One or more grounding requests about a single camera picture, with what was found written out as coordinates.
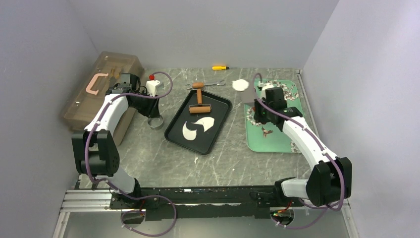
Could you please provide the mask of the cut round dough wrapper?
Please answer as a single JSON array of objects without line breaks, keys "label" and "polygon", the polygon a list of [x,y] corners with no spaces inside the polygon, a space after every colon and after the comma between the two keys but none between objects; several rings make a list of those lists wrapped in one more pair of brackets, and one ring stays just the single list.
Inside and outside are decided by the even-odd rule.
[{"label": "cut round dough wrapper", "polygon": [[249,82],[245,79],[238,79],[232,82],[232,88],[235,91],[243,92],[249,88]]}]

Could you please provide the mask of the metal ring cutter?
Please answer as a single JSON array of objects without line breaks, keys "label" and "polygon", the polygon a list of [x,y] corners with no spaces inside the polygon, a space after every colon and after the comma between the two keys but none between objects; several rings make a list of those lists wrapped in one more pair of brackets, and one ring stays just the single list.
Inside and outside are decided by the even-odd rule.
[{"label": "metal ring cutter", "polygon": [[147,119],[148,126],[152,130],[160,130],[164,126],[164,118],[162,115],[159,115],[155,118],[148,118]]}]

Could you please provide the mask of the black baking tray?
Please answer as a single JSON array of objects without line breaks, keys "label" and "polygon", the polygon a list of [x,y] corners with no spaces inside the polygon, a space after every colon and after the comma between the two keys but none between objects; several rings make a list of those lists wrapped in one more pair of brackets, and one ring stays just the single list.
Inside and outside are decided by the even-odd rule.
[{"label": "black baking tray", "polygon": [[[204,114],[190,114],[189,106],[197,103],[197,94],[191,90],[187,95],[177,113],[167,126],[164,132],[166,140],[183,148],[194,151],[198,154],[208,154],[213,148],[219,133],[221,132],[226,119],[230,113],[232,103],[230,100],[219,95],[202,91],[203,104],[211,105],[211,112]],[[188,141],[182,136],[182,126],[185,121],[195,122],[203,117],[213,117],[214,126],[207,132],[198,132],[194,141]]]}]

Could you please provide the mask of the white dough ball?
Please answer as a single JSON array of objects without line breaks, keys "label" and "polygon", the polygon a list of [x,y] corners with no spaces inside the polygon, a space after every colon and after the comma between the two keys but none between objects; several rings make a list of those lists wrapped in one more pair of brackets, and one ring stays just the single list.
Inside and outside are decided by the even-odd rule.
[{"label": "white dough ball", "polygon": [[198,136],[198,132],[207,132],[214,124],[215,119],[213,117],[203,117],[195,122],[185,121],[182,126],[182,136],[188,141],[194,141]]}]

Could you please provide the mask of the wooden double-ended dough roller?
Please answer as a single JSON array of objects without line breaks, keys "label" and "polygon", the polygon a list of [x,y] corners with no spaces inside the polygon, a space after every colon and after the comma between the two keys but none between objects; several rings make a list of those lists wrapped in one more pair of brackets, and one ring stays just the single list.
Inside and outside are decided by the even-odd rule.
[{"label": "wooden double-ended dough roller", "polygon": [[210,104],[203,104],[203,97],[202,97],[202,88],[204,88],[204,83],[193,83],[192,89],[196,91],[197,94],[197,103],[195,105],[189,106],[189,113],[190,114],[204,114],[211,112],[211,105]]}]

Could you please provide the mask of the metal spatula orange handle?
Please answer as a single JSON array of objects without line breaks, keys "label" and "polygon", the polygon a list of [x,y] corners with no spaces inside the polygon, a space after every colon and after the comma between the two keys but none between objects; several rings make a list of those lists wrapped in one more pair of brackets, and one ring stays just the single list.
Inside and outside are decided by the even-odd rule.
[{"label": "metal spatula orange handle", "polygon": [[258,88],[248,87],[246,90],[240,91],[239,95],[244,105],[254,107],[256,96],[259,97],[260,92],[261,91]]}]

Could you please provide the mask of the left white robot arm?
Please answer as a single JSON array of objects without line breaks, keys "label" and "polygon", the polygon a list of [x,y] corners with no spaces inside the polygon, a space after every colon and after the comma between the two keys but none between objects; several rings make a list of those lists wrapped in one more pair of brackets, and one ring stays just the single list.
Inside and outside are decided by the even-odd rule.
[{"label": "left white robot arm", "polygon": [[161,82],[153,74],[144,85],[130,73],[122,74],[121,80],[109,87],[94,119],[82,131],[73,133],[71,140],[77,172],[87,175],[93,183],[106,182],[129,208],[136,208],[143,199],[141,187],[120,167],[113,133],[129,108],[149,119],[162,119],[157,95]]}]

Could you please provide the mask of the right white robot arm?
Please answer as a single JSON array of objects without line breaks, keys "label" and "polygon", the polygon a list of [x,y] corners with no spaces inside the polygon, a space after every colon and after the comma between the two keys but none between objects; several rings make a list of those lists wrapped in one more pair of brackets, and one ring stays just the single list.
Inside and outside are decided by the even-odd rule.
[{"label": "right white robot arm", "polygon": [[288,107],[283,90],[266,84],[258,87],[254,99],[255,120],[271,123],[285,133],[308,162],[308,179],[287,178],[276,182],[273,200],[284,206],[292,198],[308,200],[313,206],[339,210],[344,199],[351,195],[352,163],[340,158],[315,135],[303,114],[296,107]]}]

